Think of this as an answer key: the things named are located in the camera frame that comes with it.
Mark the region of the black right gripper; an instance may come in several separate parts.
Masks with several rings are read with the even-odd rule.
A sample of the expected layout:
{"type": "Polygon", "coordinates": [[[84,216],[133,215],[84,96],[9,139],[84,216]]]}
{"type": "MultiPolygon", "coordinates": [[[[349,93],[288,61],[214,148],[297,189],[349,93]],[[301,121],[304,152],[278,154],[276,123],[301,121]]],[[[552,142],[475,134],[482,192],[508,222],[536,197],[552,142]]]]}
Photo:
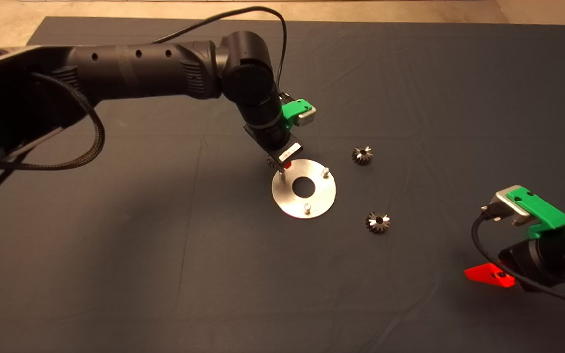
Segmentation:
{"type": "MultiPolygon", "coordinates": [[[[565,226],[504,248],[498,259],[513,272],[542,286],[552,288],[565,283],[565,226]]],[[[514,277],[493,263],[468,268],[464,274],[476,283],[502,288],[516,284],[514,277]]]]}

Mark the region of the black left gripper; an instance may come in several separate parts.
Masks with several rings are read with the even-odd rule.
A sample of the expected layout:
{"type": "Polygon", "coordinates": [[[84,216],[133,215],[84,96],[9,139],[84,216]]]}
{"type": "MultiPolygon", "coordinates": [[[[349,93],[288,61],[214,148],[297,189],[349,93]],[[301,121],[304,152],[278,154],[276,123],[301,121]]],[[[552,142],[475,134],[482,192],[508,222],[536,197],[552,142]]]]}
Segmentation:
{"type": "Polygon", "coordinates": [[[254,129],[248,124],[244,130],[267,154],[268,164],[274,169],[289,170],[291,161],[303,151],[303,144],[285,127],[254,129]]]}

